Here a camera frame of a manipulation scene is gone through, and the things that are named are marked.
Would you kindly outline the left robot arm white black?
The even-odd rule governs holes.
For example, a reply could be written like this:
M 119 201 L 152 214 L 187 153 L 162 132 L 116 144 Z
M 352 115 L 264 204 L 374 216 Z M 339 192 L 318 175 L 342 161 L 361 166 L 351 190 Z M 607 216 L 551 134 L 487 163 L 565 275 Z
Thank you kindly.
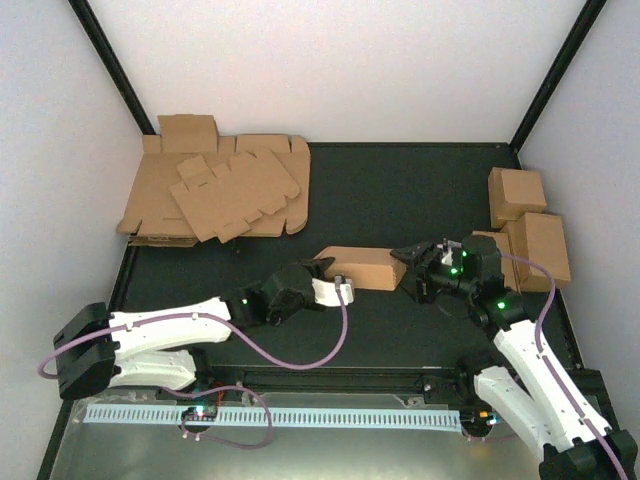
M 103 302 L 83 307 L 53 338 L 49 373 L 63 400 L 79 400 L 109 388 L 158 386 L 207 397 L 213 372 L 196 364 L 191 347 L 248 338 L 250 328 L 278 326 L 301 310 L 345 308 L 353 285 L 331 275 L 331 257 L 290 264 L 266 281 L 232 289 L 196 304 L 147 312 L 111 312 Z

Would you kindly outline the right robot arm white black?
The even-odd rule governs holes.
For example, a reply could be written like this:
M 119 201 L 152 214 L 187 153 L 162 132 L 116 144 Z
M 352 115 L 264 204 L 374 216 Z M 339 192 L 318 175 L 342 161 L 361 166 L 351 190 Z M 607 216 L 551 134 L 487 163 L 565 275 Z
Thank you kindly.
M 462 358 L 457 396 L 487 403 L 539 460 L 542 479 L 631 479 L 638 455 L 632 435 L 614 428 L 581 393 L 546 341 L 545 314 L 529 318 L 506 286 L 494 239 L 420 243 L 392 250 L 407 267 L 403 288 L 418 303 L 440 295 L 465 302 L 471 321 L 503 358 Z

